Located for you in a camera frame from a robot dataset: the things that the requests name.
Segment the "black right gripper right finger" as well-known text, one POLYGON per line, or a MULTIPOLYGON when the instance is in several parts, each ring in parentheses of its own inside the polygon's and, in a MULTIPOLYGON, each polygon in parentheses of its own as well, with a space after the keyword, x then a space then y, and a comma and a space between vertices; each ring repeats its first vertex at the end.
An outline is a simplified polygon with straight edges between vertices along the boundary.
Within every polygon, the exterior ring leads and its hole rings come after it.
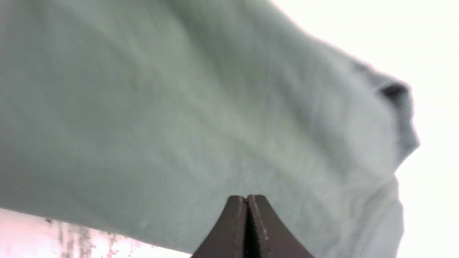
POLYGON ((246 198, 246 256, 248 258, 312 258, 287 229, 263 195, 246 198))

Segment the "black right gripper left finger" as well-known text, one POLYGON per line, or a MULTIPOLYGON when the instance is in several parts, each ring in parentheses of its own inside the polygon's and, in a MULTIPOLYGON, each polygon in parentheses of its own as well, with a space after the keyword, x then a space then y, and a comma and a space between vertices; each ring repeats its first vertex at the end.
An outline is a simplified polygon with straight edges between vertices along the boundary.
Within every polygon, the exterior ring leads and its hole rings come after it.
POLYGON ((246 199, 230 196, 216 224, 192 258, 243 258, 246 217, 246 199))

